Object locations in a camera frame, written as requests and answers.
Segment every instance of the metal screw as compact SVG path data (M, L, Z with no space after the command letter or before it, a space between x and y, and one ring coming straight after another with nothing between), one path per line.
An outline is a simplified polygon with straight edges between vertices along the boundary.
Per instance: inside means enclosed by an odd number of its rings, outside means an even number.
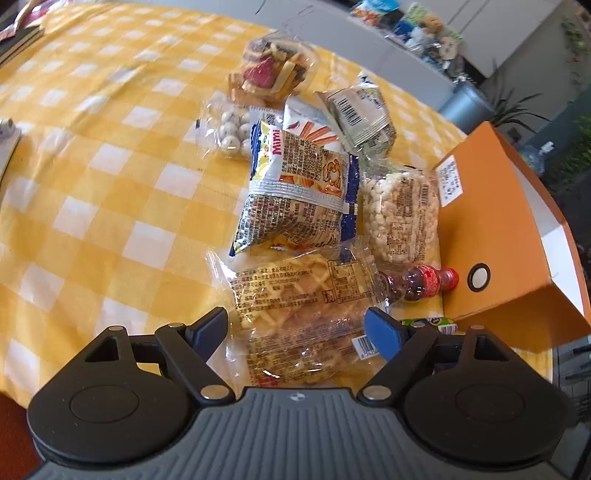
M206 400L221 400L230 394L230 389L225 385L207 385L200 393Z
M368 400L386 400L392 395L392 391L383 385L370 385L365 387L362 393Z

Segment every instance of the table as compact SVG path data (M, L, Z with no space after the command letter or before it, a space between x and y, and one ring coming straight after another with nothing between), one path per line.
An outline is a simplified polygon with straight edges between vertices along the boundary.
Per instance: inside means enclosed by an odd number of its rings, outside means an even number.
M0 184L0 390L23 406L105 327L148 333L215 306L205 253L230 247L248 165L204 158L194 123L268 31L134 4L71 5L43 23L0 70L0 115L23 131ZM310 91L359 73L318 52ZM399 132L394 158L431 167L462 140L375 80ZM420 310L440 313L441 301Z

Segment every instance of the cola bottle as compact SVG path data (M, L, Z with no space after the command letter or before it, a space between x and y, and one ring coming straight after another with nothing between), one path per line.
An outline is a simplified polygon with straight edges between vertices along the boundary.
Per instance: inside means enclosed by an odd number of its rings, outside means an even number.
M429 265L415 265L402 272L379 270L378 274L389 305L434 297L440 291L454 289L459 281L454 269L437 270Z

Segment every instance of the white snack bag with red sticks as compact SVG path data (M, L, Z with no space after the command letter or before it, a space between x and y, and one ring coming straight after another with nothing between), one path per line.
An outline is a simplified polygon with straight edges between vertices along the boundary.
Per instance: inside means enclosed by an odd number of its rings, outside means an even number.
M338 134L330 127L330 122L322 110L295 95L290 95L285 101L283 130L298 135L325 150L345 151Z

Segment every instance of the pile of snack bags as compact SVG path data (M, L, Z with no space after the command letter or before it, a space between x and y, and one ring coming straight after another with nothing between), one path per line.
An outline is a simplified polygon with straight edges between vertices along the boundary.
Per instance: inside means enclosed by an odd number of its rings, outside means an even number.
M316 106L298 97L318 63L285 34L251 41L198 120L206 155L251 163L230 260L207 254L237 392L325 386L343 370L359 388L384 364L363 330L369 307L386 308L378 269L438 258L433 175L387 158L396 129L367 76L315 92Z

